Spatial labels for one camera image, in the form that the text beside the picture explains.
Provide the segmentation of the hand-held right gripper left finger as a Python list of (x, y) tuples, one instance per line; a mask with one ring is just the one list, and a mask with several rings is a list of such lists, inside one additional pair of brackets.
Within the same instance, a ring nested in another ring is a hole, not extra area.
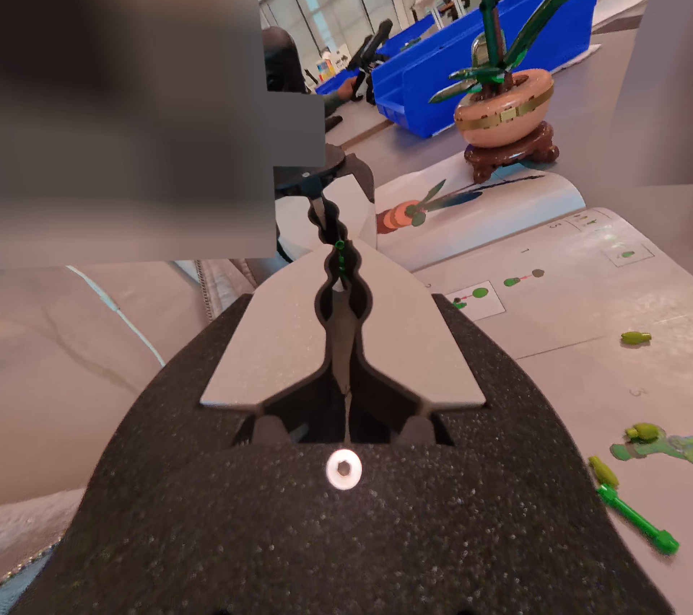
[(330, 288), (330, 245), (282, 268), (253, 293), (204, 390), (206, 407), (259, 411), (325, 369), (319, 295)]

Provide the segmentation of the grey desk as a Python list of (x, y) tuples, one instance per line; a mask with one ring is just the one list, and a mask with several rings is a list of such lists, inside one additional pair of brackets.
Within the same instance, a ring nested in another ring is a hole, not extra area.
[[(607, 206), (601, 200), (605, 184), (597, 179), (599, 146), (608, 133), (647, 1), (598, 24), (591, 43), (600, 47), (554, 77), (556, 91), (548, 121), (554, 127), (560, 156), (552, 169), (578, 188), (588, 206)], [(326, 140), (366, 162), (377, 186), (463, 152), (466, 145), (455, 127), (421, 139), (393, 125), (365, 102), (349, 103), (340, 111), (344, 121)]]

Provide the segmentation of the long green toy stem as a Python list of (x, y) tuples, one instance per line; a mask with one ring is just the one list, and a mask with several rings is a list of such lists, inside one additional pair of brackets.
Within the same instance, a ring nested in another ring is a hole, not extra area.
[(631, 524), (660, 554), (672, 556), (678, 552), (680, 543), (670, 533), (658, 529), (624, 502), (615, 488), (607, 484), (600, 484), (597, 486), (597, 494), (605, 505)]

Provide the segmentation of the toy brick potted plant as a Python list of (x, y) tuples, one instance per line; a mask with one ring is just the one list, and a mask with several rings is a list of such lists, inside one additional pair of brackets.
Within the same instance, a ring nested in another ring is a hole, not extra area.
[(554, 92), (554, 80), (544, 69), (516, 72), (552, 17), (570, 0), (543, 0), (506, 46), (497, 11), (499, 0), (481, 0), (480, 13), (486, 59), (448, 76), (452, 84), (429, 100), (436, 104), (456, 96), (455, 126), (468, 142), (465, 159), (476, 184), (490, 179), (499, 167), (528, 159), (553, 163), (559, 149), (553, 129), (544, 120)]

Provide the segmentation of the open instruction booklet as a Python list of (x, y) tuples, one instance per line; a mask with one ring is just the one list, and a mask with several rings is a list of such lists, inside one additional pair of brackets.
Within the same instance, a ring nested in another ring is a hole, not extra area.
[[(627, 221), (586, 208), (568, 180), (516, 165), (475, 201), (411, 225), (405, 210), (475, 191), (468, 173), (425, 171), (376, 192), (378, 249), (415, 273), (514, 358), (562, 418), (583, 457), (598, 456), (619, 494), (680, 542), (660, 557), (616, 518), (647, 569), (692, 576), (692, 276)], [(628, 331), (652, 341), (627, 346)], [(632, 445), (657, 425), (666, 440)]]

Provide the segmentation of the small blue plastic bin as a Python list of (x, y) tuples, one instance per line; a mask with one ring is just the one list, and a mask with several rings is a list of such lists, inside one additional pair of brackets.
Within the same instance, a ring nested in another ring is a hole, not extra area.
[(417, 43), (438, 30), (432, 14), (427, 14), (418, 22), (390, 37), (378, 48), (377, 54), (392, 58), (397, 56), (409, 43)]

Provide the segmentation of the large blue plastic bin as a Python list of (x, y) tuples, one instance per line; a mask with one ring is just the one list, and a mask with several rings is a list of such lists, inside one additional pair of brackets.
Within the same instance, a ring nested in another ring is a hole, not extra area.
[[(543, 0), (501, 0), (500, 26), (512, 43)], [(555, 68), (587, 51), (597, 0), (570, 0), (551, 18), (518, 69)], [(452, 81), (449, 74), (471, 66), (473, 40), (483, 32), (478, 8), (400, 52), (371, 74), (378, 111), (421, 138), (454, 124), (461, 99), (429, 104)]]

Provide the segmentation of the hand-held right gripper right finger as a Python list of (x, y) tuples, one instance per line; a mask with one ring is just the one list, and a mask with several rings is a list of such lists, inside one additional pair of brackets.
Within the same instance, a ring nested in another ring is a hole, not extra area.
[(433, 296), (362, 240), (351, 243), (353, 400), (376, 419), (482, 407), (486, 398)]

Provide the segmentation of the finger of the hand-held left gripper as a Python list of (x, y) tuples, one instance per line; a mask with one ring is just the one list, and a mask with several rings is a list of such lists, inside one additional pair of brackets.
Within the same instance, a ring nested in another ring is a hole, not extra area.
[(300, 264), (324, 264), (332, 247), (320, 236), (322, 227), (315, 218), (313, 203), (303, 196), (287, 196), (276, 201), (276, 224), (283, 253)]
[(355, 154), (347, 154), (342, 165), (317, 173), (324, 199), (337, 206), (338, 220), (346, 227), (350, 239), (360, 239), (377, 247), (374, 176), (368, 165)]

